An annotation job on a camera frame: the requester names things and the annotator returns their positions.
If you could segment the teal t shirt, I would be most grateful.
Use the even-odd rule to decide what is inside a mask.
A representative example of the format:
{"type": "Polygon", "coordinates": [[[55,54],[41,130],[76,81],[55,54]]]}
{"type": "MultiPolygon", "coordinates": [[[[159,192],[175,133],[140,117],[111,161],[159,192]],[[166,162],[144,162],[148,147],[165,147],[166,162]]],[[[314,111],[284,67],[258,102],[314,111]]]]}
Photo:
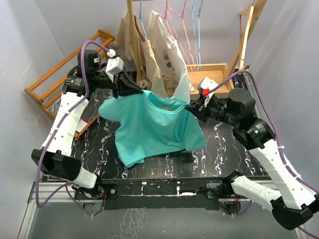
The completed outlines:
{"type": "Polygon", "coordinates": [[[151,91],[106,99],[98,109],[106,120],[119,122],[115,145],[121,162],[130,168],[145,158],[206,147],[195,116],[185,109],[189,102],[162,98],[151,91]],[[161,109],[174,107],[174,111],[161,109]]]}

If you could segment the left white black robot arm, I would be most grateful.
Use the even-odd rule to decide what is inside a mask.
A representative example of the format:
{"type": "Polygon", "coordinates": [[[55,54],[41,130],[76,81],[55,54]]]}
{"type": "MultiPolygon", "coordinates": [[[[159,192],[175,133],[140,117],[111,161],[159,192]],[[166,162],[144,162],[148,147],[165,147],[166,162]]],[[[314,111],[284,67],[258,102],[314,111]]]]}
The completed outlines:
{"type": "Polygon", "coordinates": [[[114,98],[141,94],[143,91],[124,70],[124,62],[110,49],[108,61],[101,64],[95,50],[78,54],[84,63],[74,67],[64,82],[61,102],[50,133],[41,149],[34,149],[32,160],[43,174],[73,182],[93,199],[103,193],[97,175],[82,167],[80,160],[71,157],[71,146],[81,116],[96,89],[110,89],[114,98]]]}

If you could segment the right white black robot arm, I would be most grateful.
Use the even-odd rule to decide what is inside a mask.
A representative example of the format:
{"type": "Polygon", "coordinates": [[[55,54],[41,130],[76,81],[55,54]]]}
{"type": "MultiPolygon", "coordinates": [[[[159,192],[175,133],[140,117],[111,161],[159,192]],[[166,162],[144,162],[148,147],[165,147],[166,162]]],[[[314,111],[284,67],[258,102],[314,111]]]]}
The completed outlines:
{"type": "Polygon", "coordinates": [[[211,193],[229,198],[244,196],[269,210],[285,229],[293,230],[307,222],[319,210],[319,195],[299,181],[288,160],[280,157],[276,135],[269,125],[254,114],[255,99],[248,90],[236,88],[223,104],[207,90],[185,109],[199,120],[213,118],[232,126],[232,133],[264,167],[276,190],[258,184],[238,171],[222,179],[221,185],[208,188],[211,193]]]}

